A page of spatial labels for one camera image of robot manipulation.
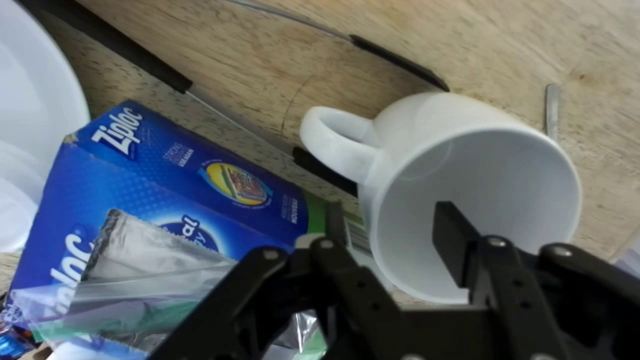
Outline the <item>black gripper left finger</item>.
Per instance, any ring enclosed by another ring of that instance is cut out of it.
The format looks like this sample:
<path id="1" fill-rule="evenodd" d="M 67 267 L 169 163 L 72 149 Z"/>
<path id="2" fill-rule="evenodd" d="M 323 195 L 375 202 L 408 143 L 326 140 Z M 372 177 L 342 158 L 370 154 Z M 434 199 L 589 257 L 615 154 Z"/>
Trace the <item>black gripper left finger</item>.
<path id="1" fill-rule="evenodd" d="M 342 245 L 251 253 L 149 360 L 260 360 L 296 312 L 315 311 L 328 360 L 401 360 L 401 311 Z"/>

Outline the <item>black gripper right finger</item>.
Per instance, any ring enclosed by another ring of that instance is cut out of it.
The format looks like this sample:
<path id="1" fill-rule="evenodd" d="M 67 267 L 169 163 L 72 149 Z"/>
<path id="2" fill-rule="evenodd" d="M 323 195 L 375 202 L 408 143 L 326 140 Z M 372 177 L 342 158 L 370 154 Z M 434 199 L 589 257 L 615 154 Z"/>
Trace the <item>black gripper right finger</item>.
<path id="1" fill-rule="evenodd" d="M 640 281 L 571 245 L 529 255 L 450 202 L 432 242 L 466 307 L 443 316 L 450 360 L 640 360 Z"/>

